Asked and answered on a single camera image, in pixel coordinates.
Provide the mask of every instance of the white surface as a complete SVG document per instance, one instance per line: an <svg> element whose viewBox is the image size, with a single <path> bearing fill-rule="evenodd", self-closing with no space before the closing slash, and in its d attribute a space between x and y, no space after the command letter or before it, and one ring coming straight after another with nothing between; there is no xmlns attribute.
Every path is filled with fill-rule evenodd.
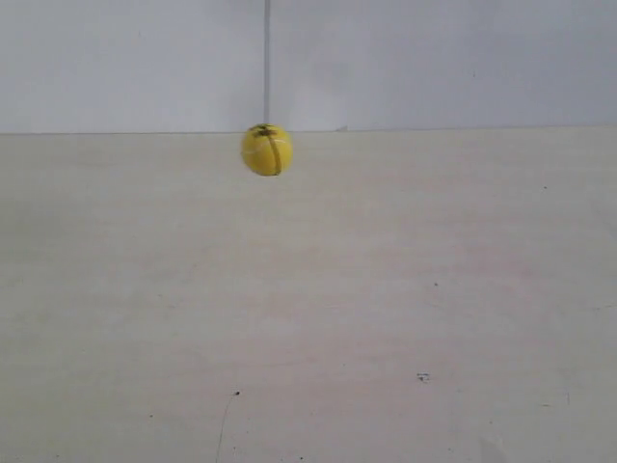
<svg viewBox="0 0 617 463"><path fill-rule="evenodd" d="M1 461L616 461L617 130L295 142L0 137Z"/></svg>
<svg viewBox="0 0 617 463"><path fill-rule="evenodd" d="M242 131L263 1L5 0L0 68L0 132Z"/></svg>
<svg viewBox="0 0 617 463"><path fill-rule="evenodd" d="M617 123L617 2L272 2L291 130Z"/></svg>

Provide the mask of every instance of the gray background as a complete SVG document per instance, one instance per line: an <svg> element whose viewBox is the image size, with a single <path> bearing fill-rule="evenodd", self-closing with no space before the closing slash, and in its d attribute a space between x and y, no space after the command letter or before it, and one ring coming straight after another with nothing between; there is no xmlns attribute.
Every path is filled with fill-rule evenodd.
<svg viewBox="0 0 617 463"><path fill-rule="evenodd" d="M3 2L0 132L243 130L262 119L263 10L263 0ZM271 120L616 123L615 24L612 0L273 0Z"/></svg>

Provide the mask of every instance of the yellow ball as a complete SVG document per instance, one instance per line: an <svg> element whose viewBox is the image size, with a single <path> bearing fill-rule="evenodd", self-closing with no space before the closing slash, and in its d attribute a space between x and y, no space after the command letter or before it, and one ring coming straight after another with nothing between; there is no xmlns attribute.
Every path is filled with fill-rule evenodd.
<svg viewBox="0 0 617 463"><path fill-rule="evenodd" d="M282 127L260 123L248 129L242 139L242 159L256 174L278 176L293 158L289 134Z"/></svg>

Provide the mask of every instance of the ball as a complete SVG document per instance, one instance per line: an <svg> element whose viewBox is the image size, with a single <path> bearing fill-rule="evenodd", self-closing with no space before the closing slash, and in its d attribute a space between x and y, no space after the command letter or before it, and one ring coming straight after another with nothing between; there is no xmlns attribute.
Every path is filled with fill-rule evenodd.
<svg viewBox="0 0 617 463"><path fill-rule="evenodd" d="M278 176L293 158L289 134L282 127L260 123L242 139L242 159L249 169L264 177Z"/></svg>

